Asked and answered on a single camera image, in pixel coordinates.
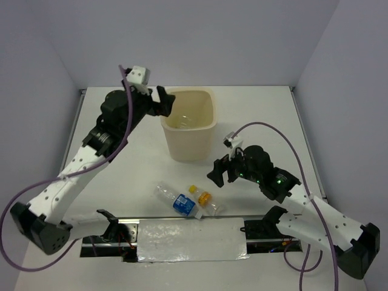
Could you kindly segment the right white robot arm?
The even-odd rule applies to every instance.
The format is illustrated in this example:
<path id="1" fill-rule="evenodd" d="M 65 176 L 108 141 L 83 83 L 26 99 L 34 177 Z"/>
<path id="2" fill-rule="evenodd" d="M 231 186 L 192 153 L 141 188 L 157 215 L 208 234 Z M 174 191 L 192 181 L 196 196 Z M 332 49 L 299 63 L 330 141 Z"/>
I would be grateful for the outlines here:
<path id="1" fill-rule="evenodd" d="M 266 198 L 275 201 L 264 216 L 264 232 L 270 237 L 293 236 L 311 246 L 333 252 L 338 267 L 355 279 L 363 279 L 380 251 L 380 230 L 342 214 L 321 198 L 308 195 L 305 185 L 288 171 L 275 167 L 262 147 L 237 149 L 234 157 L 217 159 L 208 179 L 218 187 L 238 178 L 254 182 Z"/>

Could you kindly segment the clear bottle green-blue label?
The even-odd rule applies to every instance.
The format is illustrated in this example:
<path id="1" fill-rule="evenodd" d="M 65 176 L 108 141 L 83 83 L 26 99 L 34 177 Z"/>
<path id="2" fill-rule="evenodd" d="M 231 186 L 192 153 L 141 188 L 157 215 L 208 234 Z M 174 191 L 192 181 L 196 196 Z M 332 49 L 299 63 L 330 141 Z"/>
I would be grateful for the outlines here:
<path id="1" fill-rule="evenodd" d="M 195 127 L 195 119 L 190 115 L 178 115 L 173 122 L 176 129 L 192 129 Z"/>

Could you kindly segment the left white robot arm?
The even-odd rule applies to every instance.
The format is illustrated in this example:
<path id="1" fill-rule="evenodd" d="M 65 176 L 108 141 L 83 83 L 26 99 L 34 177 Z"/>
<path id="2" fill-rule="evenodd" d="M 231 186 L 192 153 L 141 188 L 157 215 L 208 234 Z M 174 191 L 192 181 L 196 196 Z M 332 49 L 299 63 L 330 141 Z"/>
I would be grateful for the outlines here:
<path id="1" fill-rule="evenodd" d="M 96 235 L 110 242 L 124 231 L 118 218 L 104 209 L 79 217 L 65 217 L 65 213 L 86 185 L 113 161 L 112 153 L 127 145 L 126 132 L 131 132 L 145 115 L 170 115 L 175 96 L 162 86 L 156 89 L 159 102 L 152 99 L 151 90 L 145 95 L 134 86 L 129 91 L 108 93 L 96 125 L 59 179 L 27 204 L 16 202 L 10 209 L 19 231 L 46 255 L 58 252 L 70 240 Z"/>

